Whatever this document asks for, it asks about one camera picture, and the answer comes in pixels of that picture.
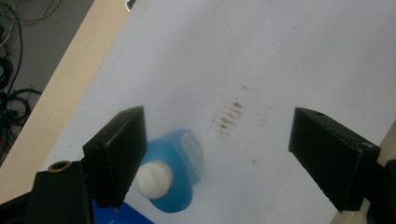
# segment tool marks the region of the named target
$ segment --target white bottle cap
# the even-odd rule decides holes
[[[172,172],[165,163],[152,161],[139,168],[134,180],[144,197],[158,199],[168,192],[172,178]]]

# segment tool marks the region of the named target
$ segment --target gray floor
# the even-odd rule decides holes
[[[19,17],[34,19],[43,14],[49,2],[50,0],[14,0],[14,5]],[[62,1],[53,14],[43,21],[21,26],[23,41],[21,70],[13,90],[34,88],[43,91],[45,89],[92,2],[93,0]],[[3,16],[0,20],[2,24],[7,23]],[[14,25],[11,37],[7,42],[7,49],[9,59],[16,68],[21,50],[16,25]],[[34,105],[37,99],[38,96],[31,96],[30,104]]]

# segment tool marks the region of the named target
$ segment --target blue bottle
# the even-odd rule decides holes
[[[140,193],[166,213],[186,209],[203,171],[203,154],[192,134],[177,130],[148,142],[135,176]]]

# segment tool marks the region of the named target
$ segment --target white table surface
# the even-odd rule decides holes
[[[189,128],[205,156],[181,213],[131,187],[126,202],[155,223],[330,223],[335,208],[288,152],[293,110],[323,112],[379,145],[396,118],[395,9],[137,1],[44,167],[82,158],[115,114],[143,105],[148,139]]]

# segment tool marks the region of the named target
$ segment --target blue object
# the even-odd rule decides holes
[[[127,203],[123,203],[118,212],[111,208],[97,208],[95,202],[92,208],[95,224],[153,224]]]
[[[177,130],[148,142],[141,165],[152,161],[166,164],[173,178],[169,190],[161,198],[149,199],[151,203],[166,213],[186,209],[192,200],[192,186],[200,179],[203,167],[202,151],[192,134]]]

